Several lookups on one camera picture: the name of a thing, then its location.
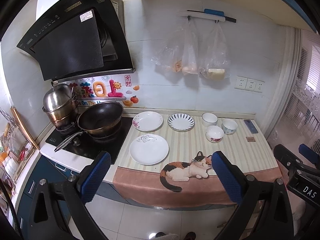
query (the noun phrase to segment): stove knob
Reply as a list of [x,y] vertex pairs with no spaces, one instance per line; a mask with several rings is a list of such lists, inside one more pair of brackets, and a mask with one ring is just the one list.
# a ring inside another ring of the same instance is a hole
[[74,146],[79,146],[80,145],[80,139],[78,137],[73,139],[73,145]]

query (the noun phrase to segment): black shoe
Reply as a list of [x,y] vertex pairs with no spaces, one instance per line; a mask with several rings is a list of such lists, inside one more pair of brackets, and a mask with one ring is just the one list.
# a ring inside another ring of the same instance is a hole
[[195,239],[196,239],[196,233],[189,232],[186,234],[186,237],[183,240],[195,240]]
[[164,232],[156,233],[155,238],[158,238],[158,237],[161,237],[161,236],[165,236],[165,233]]

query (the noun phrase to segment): gas stove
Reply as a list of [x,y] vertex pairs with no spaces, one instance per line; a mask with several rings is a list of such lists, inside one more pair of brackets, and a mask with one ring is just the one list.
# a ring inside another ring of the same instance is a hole
[[[132,125],[132,119],[132,117],[121,118],[120,130],[116,133],[116,138],[110,142],[97,143],[89,134],[83,133],[82,135],[77,136],[77,139],[73,139],[66,147],[64,147],[64,150],[93,160],[97,157],[100,151],[106,151],[111,155],[111,164],[115,164],[122,144]],[[70,136],[70,134],[65,135],[55,129],[45,142],[53,146],[58,146],[68,136]]]

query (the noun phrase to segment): drawer handle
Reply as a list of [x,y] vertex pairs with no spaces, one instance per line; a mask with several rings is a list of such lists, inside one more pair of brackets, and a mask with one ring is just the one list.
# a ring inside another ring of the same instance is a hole
[[57,166],[57,163],[54,165],[57,169],[59,169],[59,170],[61,170],[61,171],[66,171],[67,170],[67,168],[66,167],[64,167],[64,166],[62,166],[62,167],[64,167],[64,170],[63,169],[61,169],[61,168],[59,168],[58,166]]
[[30,188],[30,190],[28,191],[28,193],[29,194],[31,194],[31,192],[33,191],[33,188],[35,187],[35,181],[33,180],[33,182],[32,182],[32,185],[31,185],[31,188]]

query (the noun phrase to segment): smartphone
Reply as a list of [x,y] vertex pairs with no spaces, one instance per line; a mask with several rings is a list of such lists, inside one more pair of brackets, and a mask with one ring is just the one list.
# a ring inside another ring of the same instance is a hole
[[247,125],[251,133],[258,133],[258,130],[254,126],[254,124],[251,122],[251,120],[244,120],[244,123]]

